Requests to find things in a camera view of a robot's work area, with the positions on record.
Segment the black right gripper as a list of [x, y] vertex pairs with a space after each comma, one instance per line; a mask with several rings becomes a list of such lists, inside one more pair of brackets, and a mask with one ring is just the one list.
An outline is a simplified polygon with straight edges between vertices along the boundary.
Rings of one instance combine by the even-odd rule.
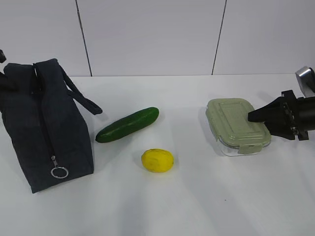
[[[271, 103], [249, 112], [248, 121], [264, 122], [273, 136], [309, 140], [308, 132], [315, 129], [315, 98], [296, 98], [293, 90], [282, 91]], [[275, 123], [286, 123], [286, 126]]]

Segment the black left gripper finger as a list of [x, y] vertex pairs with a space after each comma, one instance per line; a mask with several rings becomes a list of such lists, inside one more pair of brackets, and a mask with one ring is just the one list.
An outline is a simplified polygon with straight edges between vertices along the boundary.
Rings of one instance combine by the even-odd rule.
[[0, 50], [0, 62], [5, 62], [6, 61], [6, 56], [3, 53], [3, 50]]
[[0, 72], [0, 88], [1, 89], [17, 89], [17, 85], [13, 80], [9, 79], [5, 74]]

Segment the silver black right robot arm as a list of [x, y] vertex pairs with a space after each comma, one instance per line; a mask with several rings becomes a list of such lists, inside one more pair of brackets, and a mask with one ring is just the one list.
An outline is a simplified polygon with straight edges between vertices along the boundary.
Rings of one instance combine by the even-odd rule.
[[308, 140], [315, 129], [315, 72], [304, 66], [296, 73], [303, 97], [297, 98], [292, 90], [268, 105], [248, 113], [248, 121], [262, 122], [270, 134], [288, 140]]

